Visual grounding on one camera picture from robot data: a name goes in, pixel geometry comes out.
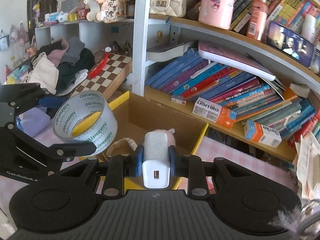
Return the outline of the small orange white box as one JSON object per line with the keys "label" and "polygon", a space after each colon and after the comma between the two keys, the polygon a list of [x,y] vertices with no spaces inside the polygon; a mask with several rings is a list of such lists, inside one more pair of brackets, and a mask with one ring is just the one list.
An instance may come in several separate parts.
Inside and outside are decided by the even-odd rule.
{"label": "small orange white box", "polygon": [[272,148],[277,148],[282,142],[278,130],[251,120],[247,120],[244,125],[244,137],[247,140],[258,142]]}

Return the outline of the pile of clothes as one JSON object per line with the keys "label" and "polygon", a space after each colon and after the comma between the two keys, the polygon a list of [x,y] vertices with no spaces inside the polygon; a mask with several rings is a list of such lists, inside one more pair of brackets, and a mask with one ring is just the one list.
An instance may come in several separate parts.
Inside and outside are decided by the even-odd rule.
{"label": "pile of clothes", "polygon": [[37,49],[32,40],[25,58],[7,75],[6,85],[39,83],[57,96],[69,94],[95,65],[94,54],[77,37],[60,40]]}

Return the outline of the smartphone with lit screen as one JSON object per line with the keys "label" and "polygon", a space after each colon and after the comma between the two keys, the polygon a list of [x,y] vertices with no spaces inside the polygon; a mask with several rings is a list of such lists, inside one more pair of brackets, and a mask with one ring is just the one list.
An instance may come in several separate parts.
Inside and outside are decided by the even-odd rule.
{"label": "smartphone with lit screen", "polygon": [[275,21],[269,23],[266,43],[304,67],[310,67],[312,63],[315,46],[298,33]]}

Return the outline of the white floral plush toy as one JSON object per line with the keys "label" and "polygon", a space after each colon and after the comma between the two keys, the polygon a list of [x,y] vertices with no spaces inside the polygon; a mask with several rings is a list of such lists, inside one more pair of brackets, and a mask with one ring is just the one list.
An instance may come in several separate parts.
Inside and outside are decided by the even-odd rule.
{"label": "white floral plush toy", "polygon": [[127,18],[126,4],[129,0],[83,0],[89,7],[88,21],[112,23]]}

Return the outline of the pink checkered table mat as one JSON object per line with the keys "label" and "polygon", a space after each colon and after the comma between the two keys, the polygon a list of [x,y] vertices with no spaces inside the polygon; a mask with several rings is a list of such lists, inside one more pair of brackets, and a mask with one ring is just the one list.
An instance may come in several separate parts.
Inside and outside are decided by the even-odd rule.
{"label": "pink checkered table mat", "polygon": [[[266,178],[276,181],[294,192],[298,192],[298,186],[294,182],[289,169],[277,167],[260,159],[245,154],[239,150],[222,144],[209,137],[203,137],[196,153],[203,161],[212,161],[215,157],[224,157]],[[7,239],[16,231],[16,227],[10,217],[9,201],[13,194],[26,184],[1,176],[1,237]]]}

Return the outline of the white quilted handbag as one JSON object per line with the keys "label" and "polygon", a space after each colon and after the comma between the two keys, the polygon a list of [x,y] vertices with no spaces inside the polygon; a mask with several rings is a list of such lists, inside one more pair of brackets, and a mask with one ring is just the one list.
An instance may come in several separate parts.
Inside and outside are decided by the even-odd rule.
{"label": "white quilted handbag", "polygon": [[183,18],[186,11],[187,0],[150,0],[150,14]]}

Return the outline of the white orange usmile box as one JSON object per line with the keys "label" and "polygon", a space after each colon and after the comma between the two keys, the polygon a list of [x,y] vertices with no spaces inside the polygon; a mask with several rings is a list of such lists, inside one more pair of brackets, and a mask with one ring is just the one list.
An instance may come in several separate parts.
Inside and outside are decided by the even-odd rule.
{"label": "white orange usmile box", "polygon": [[236,121],[234,111],[201,97],[194,104],[193,114],[225,128],[232,128]]}

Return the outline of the yellow cardboard box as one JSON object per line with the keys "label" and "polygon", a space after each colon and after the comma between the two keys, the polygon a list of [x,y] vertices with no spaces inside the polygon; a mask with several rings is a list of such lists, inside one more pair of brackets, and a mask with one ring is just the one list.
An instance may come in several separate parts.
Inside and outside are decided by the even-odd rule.
{"label": "yellow cardboard box", "polygon": [[[113,142],[131,138],[143,145],[146,133],[156,129],[175,129],[176,150],[180,155],[195,154],[208,124],[155,100],[125,93],[110,103],[118,124]],[[124,189],[144,189],[143,173],[138,178],[125,178]]]}

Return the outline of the white power adapter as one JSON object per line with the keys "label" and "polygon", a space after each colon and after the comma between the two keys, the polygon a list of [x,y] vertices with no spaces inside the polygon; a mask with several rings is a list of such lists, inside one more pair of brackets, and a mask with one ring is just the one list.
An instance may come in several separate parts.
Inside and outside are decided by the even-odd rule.
{"label": "white power adapter", "polygon": [[150,139],[144,144],[142,172],[146,188],[164,189],[169,186],[169,146],[165,139]]}

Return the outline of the pink cylindrical cup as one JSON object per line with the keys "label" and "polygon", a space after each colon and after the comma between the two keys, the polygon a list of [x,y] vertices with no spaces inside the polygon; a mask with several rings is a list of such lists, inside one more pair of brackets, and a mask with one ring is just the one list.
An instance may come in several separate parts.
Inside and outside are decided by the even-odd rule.
{"label": "pink cylindrical cup", "polygon": [[198,21],[228,30],[231,25],[234,0],[201,0]]}

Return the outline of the pink lotion bottle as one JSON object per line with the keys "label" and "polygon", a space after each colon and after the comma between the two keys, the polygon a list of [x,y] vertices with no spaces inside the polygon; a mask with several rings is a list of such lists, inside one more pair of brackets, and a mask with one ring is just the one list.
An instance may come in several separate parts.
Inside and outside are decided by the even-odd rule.
{"label": "pink lotion bottle", "polygon": [[261,40],[267,20],[267,11],[266,0],[255,0],[253,2],[247,37],[257,41]]}

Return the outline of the pink plush pig toy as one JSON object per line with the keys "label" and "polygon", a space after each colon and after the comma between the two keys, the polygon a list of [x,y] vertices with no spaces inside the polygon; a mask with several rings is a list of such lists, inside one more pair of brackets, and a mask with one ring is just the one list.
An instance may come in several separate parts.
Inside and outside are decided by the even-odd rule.
{"label": "pink plush pig toy", "polygon": [[165,139],[168,146],[176,146],[176,139],[174,137],[175,129],[171,128],[169,130],[156,129],[154,131],[146,133],[144,137],[144,144],[150,139]]}

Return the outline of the small red white box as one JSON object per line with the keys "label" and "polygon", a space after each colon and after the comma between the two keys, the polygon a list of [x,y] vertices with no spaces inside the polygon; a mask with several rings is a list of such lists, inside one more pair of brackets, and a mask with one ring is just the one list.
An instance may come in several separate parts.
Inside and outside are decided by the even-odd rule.
{"label": "small red white box", "polygon": [[171,96],[171,102],[178,103],[180,105],[185,105],[187,100],[182,96],[172,95]]}

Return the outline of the clear tape roll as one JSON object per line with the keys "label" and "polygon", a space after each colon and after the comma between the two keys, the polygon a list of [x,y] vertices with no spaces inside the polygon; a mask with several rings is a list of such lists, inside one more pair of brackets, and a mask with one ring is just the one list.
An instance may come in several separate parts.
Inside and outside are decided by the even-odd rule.
{"label": "clear tape roll", "polygon": [[112,144],[118,124],[103,94],[87,90],[68,99],[57,111],[53,131],[67,143],[91,142],[96,146],[92,155],[103,152]]}

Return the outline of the wooden chessboard box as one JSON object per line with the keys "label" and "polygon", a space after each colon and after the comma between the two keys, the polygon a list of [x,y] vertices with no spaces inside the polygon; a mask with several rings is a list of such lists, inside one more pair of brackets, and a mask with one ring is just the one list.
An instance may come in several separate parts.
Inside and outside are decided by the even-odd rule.
{"label": "wooden chessboard box", "polygon": [[96,90],[108,100],[131,72],[131,57],[111,53],[102,70],[94,78],[87,77],[82,81],[73,89],[71,96],[87,90]]}

